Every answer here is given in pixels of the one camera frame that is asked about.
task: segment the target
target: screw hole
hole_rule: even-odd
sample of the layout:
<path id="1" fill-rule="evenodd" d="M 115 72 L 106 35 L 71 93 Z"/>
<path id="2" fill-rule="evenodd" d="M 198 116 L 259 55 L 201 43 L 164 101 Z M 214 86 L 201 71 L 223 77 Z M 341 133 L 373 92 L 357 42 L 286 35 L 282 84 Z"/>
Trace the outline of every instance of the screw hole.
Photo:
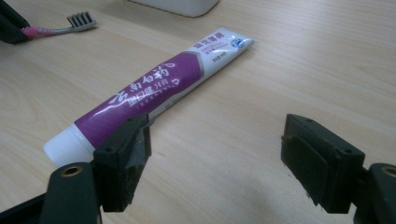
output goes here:
<path id="1" fill-rule="evenodd" d="M 81 166 L 71 166 L 71 167 L 65 168 L 62 171 L 61 175 L 63 177 L 70 177 L 70 176 L 79 174 L 81 171 L 82 171 L 82 167 Z"/>
<path id="2" fill-rule="evenodd" d="M 390 166 L 385 166 L 382 167 L 382 171 L 387 174 L 387 175 L 391 175 L 393 177 L 396 177 L 396 169 Z"/>
<path id="3" fill-rule="evenodd" d="M 349 148 L 344 148 L 343 150 L 344 150 L 345 153 L 352 153 L 352 150 L 349 149 Z"/>

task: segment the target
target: wooden table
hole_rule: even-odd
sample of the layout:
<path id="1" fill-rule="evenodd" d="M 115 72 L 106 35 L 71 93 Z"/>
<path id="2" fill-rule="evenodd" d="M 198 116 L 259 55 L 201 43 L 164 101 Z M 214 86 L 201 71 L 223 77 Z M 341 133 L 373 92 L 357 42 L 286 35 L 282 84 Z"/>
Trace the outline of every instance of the wooden table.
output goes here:
<path id="1" fill-rule="evenodd" d="M 43 144 L 225 26 L 256 43 L 161 114 L 132 205 L 104 223 L 352 223 L 315 207 L 280 160 L 288 113 L 396 163 L 396 2 L 220 0 L 186 18 L 121 0 L 7 1 L 31 24 L 97 28 L 0 43 L 0 210 L 46 191 Z"/>

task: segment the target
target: white container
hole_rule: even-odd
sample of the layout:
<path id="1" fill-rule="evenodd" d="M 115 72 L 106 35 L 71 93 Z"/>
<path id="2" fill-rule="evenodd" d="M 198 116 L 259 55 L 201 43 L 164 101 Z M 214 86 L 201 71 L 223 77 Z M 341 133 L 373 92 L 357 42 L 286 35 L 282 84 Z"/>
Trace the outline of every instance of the white container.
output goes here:
<path id="1" fill-rule="evenodd" d="M 188 17 L 204 15 L 219 0 L 128 0 Z"/>

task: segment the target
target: white tube cap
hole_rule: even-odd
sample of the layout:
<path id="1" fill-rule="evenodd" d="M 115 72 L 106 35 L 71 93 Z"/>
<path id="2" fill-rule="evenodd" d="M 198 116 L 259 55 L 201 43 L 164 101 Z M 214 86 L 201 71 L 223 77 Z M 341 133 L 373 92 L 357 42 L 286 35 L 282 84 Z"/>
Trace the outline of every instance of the white tube cap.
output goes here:
<path id="1" fill-rule="evenodd" d="M 73 123 L 44 145 L 47 156 L 58 167 L 73 162 L 93 160 L 94 147 Z"/>

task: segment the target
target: black plastic part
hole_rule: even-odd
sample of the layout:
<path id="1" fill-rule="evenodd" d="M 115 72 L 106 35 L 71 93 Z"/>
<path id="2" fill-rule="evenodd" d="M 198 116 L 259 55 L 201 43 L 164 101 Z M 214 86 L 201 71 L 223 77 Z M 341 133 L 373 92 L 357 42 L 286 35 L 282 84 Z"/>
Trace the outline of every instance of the black plastic part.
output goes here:
<path id="1" fill-rule="evenodd" d="M 90 163 L 72 163 L 52 173 L 40 223 L 102 223 Z"/>
<path id="2" fill-rule="evenodd" d="M 18 44 L 26 41 L 28 37 L 21 28 L 30 26 L 18 12 L 5 1 L 0 0 L 0 40 L 8 44 Z"/>
<path id="3" fill-rule="evenodd" d="M 123 212 L 132 202 L 150 155 L 147 115 L 126 120 L 94 151 L 96 186 L 105 212 Z"/>
<path id="4" fill-rule="evenodd" d="M 396 166 L 373 164 L 369 169 L 367 187 L 378 223 L 396 223 Z"/>
<path id="5" fill-rule="evenodd" d="M 40 219 L 45 194 L 12 207 L 0 214 L 2 224 L 34 224 Z"/>
<path id="6" fill-rule="evenodd" d="M 315 205 L 328 213 L 348 213 L 364 153 L 314 120 L 289 114 L 281 160 Z"/>

